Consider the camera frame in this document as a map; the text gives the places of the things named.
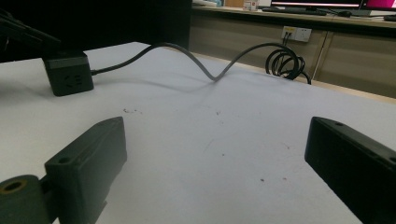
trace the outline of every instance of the white table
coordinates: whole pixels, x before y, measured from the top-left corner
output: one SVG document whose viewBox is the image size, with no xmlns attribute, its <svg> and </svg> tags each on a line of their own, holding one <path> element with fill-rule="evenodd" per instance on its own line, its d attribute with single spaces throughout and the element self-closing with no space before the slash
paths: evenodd
<svg viewBox="0 0 396 224">
<path fill-rule="evenodd" d="M 91 69 L 146 47 L 90 50 Z M 213 73 L 225 63 L 202 59 Z M 40 59 L 0 64 L 0 178 L 44 163 L 104 119 L 123 116 L 128 161 L 97 223 L 360 223 L 304 161 L 313 116 L 396 148 L 396 105 L 233 67 L 210 81 L 185 55 L 155 49 L 55 97 Z"/>
</svg>

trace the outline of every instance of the white electrical socket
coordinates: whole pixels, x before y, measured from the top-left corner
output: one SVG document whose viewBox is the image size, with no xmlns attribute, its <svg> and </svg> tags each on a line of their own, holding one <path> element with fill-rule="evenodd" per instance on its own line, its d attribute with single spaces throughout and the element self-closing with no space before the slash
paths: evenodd
<svg viewBox="0 0 396 224">
<path fill-rule="evenodd" d="M 311 32 L 312 32 L 311 29 L 284 26 L 281 37 L 283 39 L 285 38 L 286 33 L 289 33 L 290 35 L 288 40 L 308 42 L 309 36 L 311 36 Z"/>
<path fill-rule="evenodd" d="M 311 32 L 311 29 L 297 28 L 294 40 L 308 42 L 309 36 L 311 36 Z"/>
</svg>

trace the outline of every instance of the black monitor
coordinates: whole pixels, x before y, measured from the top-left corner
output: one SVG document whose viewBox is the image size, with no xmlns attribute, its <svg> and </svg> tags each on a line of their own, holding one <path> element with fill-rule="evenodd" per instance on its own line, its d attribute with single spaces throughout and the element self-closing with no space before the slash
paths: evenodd
<svg viewBox="0 0 396 224">
<path fill-rule="evenodd" d="M 368 10 L 396 11 L 396 0 L 363 0 L 361 8 Z"/>
<path fill-rule="evenodd" d="M 359 9 L 362 0 L 272 0 L 272 7 Z"/>
</svg>

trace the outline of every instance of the white tabletop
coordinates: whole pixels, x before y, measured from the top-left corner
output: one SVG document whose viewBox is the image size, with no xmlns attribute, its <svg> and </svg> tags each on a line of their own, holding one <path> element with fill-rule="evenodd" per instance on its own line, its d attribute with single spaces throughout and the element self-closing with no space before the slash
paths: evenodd
<svg viewBox="0 0 396 224">
<path fill-rule="evenodd" d="M 91 69 L 146 47 L 87 51 Z M 202 59 L 217 74 L 225 63 Z M 123 116 L 128 161 L 97 223 L 360 223 L 304 161 L 313 116 L 396 148 L 396 105 L 233 67 L 210 81 L 155 49 L 55 97 L 40 59 L 0 64 L 0 181 L 44 163 L 104 119 Z"/>
</svg>

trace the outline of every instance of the screw hole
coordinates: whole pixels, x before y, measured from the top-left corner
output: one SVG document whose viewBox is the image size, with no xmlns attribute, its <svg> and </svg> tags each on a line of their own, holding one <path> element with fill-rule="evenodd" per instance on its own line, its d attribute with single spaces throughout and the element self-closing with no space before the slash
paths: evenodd
<svg viewBox="0 0 396 224">
<path fill-rule="evenodd" d="M 59 163 L 64 164 L 64 163 L 68 163 L 69 161 L 70 161 L 70 158 L 65 157 L 65 158 L 61 158 L 59 160 Z"/>
<path fill-rule="evenodd" d="M 4 191 L 16 190 L 16 189 L 20 188 L 21 186 L 22 186 L 22 182 L 14 182 L 14 183 L 11 183 L 11 184 L 7 185 L 4 188 Z"/>
</svg>

